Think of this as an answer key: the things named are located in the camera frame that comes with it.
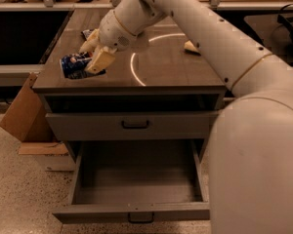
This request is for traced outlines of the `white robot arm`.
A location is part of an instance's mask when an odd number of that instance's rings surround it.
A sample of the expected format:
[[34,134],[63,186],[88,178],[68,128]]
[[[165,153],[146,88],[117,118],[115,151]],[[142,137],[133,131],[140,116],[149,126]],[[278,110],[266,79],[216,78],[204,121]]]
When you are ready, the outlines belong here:
[[293,234],[293,68],[197,0],[122,0],[82,45],[120,51],[169,16],[235,97],[209,137],[213,234]]

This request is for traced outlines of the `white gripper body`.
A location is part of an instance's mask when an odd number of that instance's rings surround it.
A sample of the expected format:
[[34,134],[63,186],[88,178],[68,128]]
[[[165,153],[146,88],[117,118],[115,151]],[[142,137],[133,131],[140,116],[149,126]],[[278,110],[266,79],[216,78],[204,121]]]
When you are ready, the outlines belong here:
[[115,11],[110,10],[100,22],[99,40],[104,46],[125,51],[135,41],[137,37],[129,33],[118,21]]

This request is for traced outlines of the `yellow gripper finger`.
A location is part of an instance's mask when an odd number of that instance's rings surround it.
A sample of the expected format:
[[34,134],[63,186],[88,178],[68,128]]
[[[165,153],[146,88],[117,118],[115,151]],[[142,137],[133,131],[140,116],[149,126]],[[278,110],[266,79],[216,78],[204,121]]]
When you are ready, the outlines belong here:
[[110,47],[97,47],[85,70],[92,74],[100,73],[114,62],[115,53],[116,49]]
[[100,49],[100,31],[95,29],[79,49],[80,53],[96,53]]

